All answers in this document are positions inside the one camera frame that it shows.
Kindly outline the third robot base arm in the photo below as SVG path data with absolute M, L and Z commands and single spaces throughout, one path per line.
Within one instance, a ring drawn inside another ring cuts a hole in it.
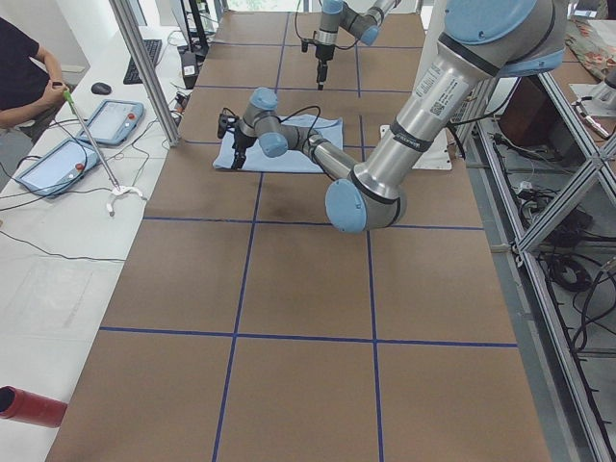
M 615 68 L 612 67 L 596 85 L 571 84 L 576 96 L 574 106 L 583 116 L 615 117 Z

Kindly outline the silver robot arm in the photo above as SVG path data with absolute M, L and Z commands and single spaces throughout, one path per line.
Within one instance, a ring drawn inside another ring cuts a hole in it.
M 329 221 L 340 231 L 385 228 L 405 213 L 400 185 L 478 83 L 558 67 L 564 55 L 564 1 L 448 1 L 437 53 L 369 159 L 358 163 L 312 127 L 283 123 L 267 88 L 250 96 L 241 116 L 220 115 L 218 137 L 233 137 L 231 167 L 258 145 L 269 158 L 299 151 L 331 179 Z
M 351 8 L 346 1 L 322 1 L 319 29 L 309 38 L 303 38 L 298 30 L 296 35 L 300 40 L 301 52 L 306 53 L 311 45 L 315 47 L 317 64 L 317 90 L 323 90 L 327 79 L 328 64 L 333 60 L 340 29 L 348 32 L 355 39 L 352 48 L 358 41 L 372 45 L 377 39 L 381 26 L 390 13 L 399 5 L 399 1 L 375 1 L 365 13 L 359 13 Z

